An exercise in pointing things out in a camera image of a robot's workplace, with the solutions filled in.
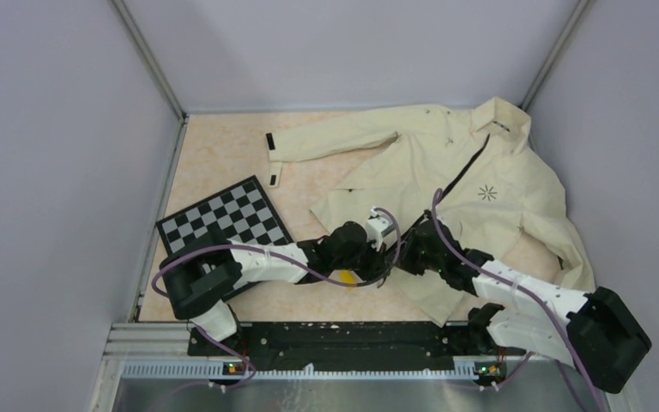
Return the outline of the cream zip-up jacket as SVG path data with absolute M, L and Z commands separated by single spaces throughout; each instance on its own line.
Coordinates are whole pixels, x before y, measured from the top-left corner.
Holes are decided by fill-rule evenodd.
M 473 109 L 427 104 L 354 112 L 272 131 L 267 144 L 273 162 L 381 148 L 311 206 L 328 230 L 363 221 L 379 206 L 407 231 L 442 191 L 438 218 L 461 246 L 501 258 L 529 235 L 558 258 L 555 284 L 593 291 L 565 189 L 529 147 L 530 128 L 526 112 L 494 97 Z

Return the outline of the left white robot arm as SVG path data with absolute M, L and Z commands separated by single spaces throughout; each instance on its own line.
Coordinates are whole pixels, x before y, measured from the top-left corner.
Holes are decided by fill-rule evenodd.
M 247 245 L 211 230 L 166 258 L 155 278 L 164 284 L 173 316 L 195 324 L 208 334 L 209 345 L 226 355 L 241 341 L 238 320 L 226 303 L 230 293 L 259 282 L 327 282 L 338 270 L 372 284 L 389 272 L 386 241 L 395 238 L 396 224 L 381 216 L 363 225 L 348 221 L 322 238 L 286 245 Z

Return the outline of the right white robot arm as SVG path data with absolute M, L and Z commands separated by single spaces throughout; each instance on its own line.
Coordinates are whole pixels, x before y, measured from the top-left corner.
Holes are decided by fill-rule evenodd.
M 621 392 L 652 342 L 620 296 L 563 288 L 514 270 L 494 256 L 463 249 L 440 221 L 402 236 L 399 266 L 435 274 L 449 288 L 487 301 L 469 317 L 471 347 L 491 354 L 520 348 L 575 368 L 595 388 Z

